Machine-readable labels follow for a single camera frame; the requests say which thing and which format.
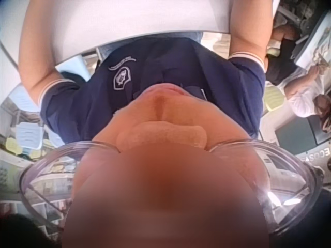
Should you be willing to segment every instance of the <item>ceiling light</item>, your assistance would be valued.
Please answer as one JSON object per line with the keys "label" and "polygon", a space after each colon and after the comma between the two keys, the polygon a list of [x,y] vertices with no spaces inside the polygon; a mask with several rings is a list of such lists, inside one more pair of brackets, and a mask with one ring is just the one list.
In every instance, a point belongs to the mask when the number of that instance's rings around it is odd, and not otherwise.
{"label": "ceiling light", "polygon": [[284,202],[284,205],[285,206],[290,206],[290,205],[295,205],[295,204],[299,204],[299,203],[301,203],[301,199],[293,198],[293,199],[286,200]]}

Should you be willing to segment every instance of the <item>shirt emblem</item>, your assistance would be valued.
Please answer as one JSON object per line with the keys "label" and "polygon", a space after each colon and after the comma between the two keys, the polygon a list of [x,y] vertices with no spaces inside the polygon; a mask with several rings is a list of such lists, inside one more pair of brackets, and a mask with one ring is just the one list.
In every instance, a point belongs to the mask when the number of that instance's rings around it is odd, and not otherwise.
{"label": "shirt emblem", "polygon": [[127,82],[131,81],[131,71],[128,67],[121,67],[114,77],[114,90],[123,90]]}

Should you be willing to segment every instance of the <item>navy polo shirt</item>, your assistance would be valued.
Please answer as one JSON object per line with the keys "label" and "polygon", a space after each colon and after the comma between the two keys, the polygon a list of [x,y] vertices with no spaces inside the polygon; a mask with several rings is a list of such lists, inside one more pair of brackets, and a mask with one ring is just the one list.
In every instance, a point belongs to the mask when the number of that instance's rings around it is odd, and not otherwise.
{"label": "navy polo shirt", "polygon": [[188,38],[143,38],[120,47],[83,86],[67,79],[42,94],[41,117],[65,143],[90,141],[143,90],[173,83],[218,106],[257,137],[262,63],[247,53],[226,60]]}

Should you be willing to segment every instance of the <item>black pants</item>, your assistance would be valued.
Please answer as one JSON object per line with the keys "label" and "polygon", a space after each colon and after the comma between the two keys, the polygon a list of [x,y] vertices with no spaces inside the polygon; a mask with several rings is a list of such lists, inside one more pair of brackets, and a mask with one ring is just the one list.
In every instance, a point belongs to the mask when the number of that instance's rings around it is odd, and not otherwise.
{"label": "black pants", "polygon": [[295,47],[295,41],[283,39],[280,47],[280,55],[278,57],[270,54],[267,55],[269,66],[265,76],[273,85],[278,86],[298,68],[291,59]]}

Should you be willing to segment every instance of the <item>embroidered logo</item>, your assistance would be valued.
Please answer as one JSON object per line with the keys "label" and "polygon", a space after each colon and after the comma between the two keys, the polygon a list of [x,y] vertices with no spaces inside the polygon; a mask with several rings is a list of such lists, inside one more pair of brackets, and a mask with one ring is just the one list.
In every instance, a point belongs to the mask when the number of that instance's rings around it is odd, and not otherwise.
{"label": "embroidered logo", "polygon": [[127,82],[131,81],[130,69],[126,66],[121,67],[114,77],[114,90],[123,90]]}
{"label": "embroidered logo", "polygon": [[131,56],[129,56],[129,57],[126,57],[126,58],[122,59],[121,62],[119,62],[116,66],[109,67],[108,69],[110,71],[116,71],[119,67],[121,67],[127,61],[134,61],[134,62],[136,62],[137,60],[135,58],[131,58]]}

